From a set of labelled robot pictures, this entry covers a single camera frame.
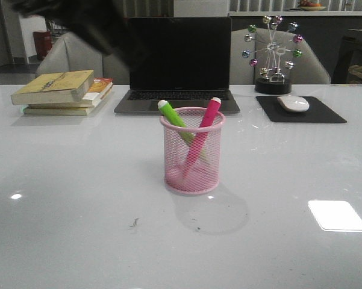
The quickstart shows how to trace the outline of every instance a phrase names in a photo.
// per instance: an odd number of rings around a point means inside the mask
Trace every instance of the book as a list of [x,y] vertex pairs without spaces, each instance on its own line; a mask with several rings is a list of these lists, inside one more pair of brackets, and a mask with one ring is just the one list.
[[31,108],[95,107],[113,87],[112,78],[94,78],[90,89],[80,101],[57,104],[30,104]]
[[102,98],[88,107],[34,107],[29,105],[23,109],[23,113],[41,116],[88,116],[111,92],[111,88],[112,86],[103,94]]
[[94,70],[46,73],[11,95],[12,104],[80,101],[94,81]]

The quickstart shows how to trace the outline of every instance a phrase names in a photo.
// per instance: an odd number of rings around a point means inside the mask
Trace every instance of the mouse pad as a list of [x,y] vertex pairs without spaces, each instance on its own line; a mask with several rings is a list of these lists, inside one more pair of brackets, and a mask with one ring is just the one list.
[[346,123],[347,121],[314,96],[303,96],[309,109],[302,113],[291,113],[282,108],[277,96],[256,96],[258,102],[273,122]]

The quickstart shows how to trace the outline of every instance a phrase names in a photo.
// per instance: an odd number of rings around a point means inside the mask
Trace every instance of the white mouse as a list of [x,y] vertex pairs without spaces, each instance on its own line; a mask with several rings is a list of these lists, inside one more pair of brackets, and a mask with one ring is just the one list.
[[286,111],[301,113],[309,109],[309,103],[307,102],[307,100],[300,96],[293,96],[293,95],[278,96],[277,100],[279,104],[281,104],[283,109],[285,109]]

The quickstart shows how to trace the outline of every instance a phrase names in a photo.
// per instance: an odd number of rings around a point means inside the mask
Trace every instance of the chair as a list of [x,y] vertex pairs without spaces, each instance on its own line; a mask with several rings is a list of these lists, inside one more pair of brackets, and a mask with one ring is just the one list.
[[[231,36],[231,59],[230,59],[230,84],[254,84],[255,79],[259,77],[258,69],[249,65],[252,55],[245,59],[242,57],[242,51],[258,51],[266,48],[269,42],[269,31],[263,28],[257,28],[255,34],[257,41],[245,42],[244,36],[249,34],[247,29],[232,31]],[[276,31],[275,41],[285,43],[287,49],[293,49],[296,44],[293,43],[294,34],[285,31]],[[302,51],[302,56],[292,59],[292,57],[283,56],[282,59],[292,60],[295,66],[292,70],[283,69],[283,74],[289,78],[292,84],[330,84],[331,78],[328,72],[322,66],[308,43],[303,40],[298,44],[298,49]],[[257,58],[262,63],[266,61],[266,55],[262,52],[257,53]]]
[[93,69],[95,77],[113,78],[114,84],[129,84],[126,66],[114,55],[102,55],[74,33],[63,34],[36,70],[43,73]]

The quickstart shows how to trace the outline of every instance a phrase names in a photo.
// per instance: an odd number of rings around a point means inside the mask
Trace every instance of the pencil cup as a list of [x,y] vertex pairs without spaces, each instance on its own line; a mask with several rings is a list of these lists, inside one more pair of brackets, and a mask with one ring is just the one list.
[[164,116],[164,181],[183,194],[203,194],[219,183],[221,127],[225,116],[218,112],[211,126],[200,128],[206,108],[182,107],[175,111],[186,127],[170,124]]

